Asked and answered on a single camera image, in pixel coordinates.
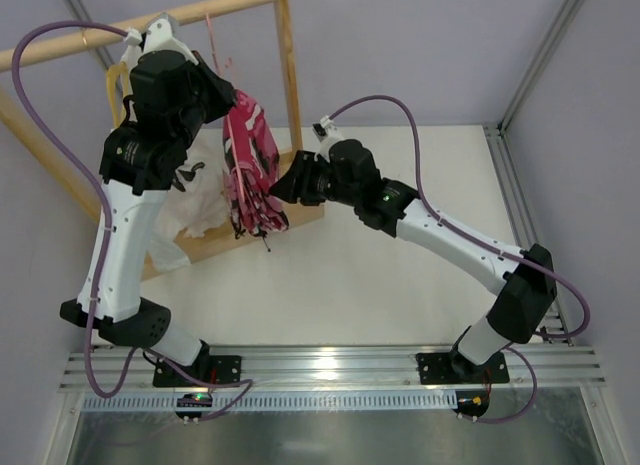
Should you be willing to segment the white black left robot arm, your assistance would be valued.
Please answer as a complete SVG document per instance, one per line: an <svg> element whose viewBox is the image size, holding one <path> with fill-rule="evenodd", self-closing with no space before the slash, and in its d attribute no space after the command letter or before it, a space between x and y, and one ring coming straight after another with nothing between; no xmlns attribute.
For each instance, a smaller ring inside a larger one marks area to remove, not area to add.
<svg viewBox="0 0 640 465"><path fill-rule="evenodd" d="M234 89L200 55L143 55L130 73L121 125L104 143L99 174L106 204L87 280L60 316L117 346L147 349L182 367L206 345L181 330L168 308L142 298L140 279L152 232L178 169L203 125L234 105Z"/></svg>

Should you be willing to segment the pink camouflage trousers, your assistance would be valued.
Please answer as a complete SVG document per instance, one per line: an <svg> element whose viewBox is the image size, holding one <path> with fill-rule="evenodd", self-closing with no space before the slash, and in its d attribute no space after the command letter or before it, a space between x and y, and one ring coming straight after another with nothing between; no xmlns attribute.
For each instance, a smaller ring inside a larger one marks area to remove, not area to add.
<svg viewBox="0 0 640 465"><path fill-rule="evenodd" d="M283 206L270 194L280 178L280 153L264 109L242 90L235 91L235 104L224 117L222 143L223 184L235 237L266 241L288 230Z"/></svg>

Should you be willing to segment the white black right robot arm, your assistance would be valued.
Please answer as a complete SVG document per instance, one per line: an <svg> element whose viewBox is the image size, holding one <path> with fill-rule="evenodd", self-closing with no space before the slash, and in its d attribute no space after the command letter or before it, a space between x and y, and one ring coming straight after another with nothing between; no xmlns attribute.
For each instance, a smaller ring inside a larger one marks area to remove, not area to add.
<svg viewBox="0 0 640 465"><path fill-rule="evenodd" d="M372 153L357 140L339 141L325 156L297 152L270 192L303 206L326 201L350 206L365 226L435 253L495 295L490 310L449 353L449 368L461 382L481 377L509 344L528 343L557 297L555 281L545 273L553 267L547 249L533 245L510 259L461 237L427 210L416 189L382 177Z"/></svg>

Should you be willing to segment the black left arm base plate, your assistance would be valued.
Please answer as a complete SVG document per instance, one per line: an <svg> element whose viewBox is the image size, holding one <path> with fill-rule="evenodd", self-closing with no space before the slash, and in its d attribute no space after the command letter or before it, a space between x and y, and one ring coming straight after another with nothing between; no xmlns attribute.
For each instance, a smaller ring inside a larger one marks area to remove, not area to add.
<svg viewBox="0 0 640 465"><path fill-rule="evenodd" d="M156 388L199 386L200 382L216 386L237 385L241 381L240 355L203 355L191 366L158 363L152 385Z"/></svg>

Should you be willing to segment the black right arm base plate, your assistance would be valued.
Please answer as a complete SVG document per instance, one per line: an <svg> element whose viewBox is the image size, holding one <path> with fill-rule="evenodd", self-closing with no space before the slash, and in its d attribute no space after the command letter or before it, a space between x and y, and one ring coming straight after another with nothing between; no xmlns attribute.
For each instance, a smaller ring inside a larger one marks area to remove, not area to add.
<svg viewBox="0 0 640 465"><path fill-rule="evenodd" d="M422 385L506 384L510 381L505 356L495 353L486 363L474 365L457 352L417 353Z"/></svg>

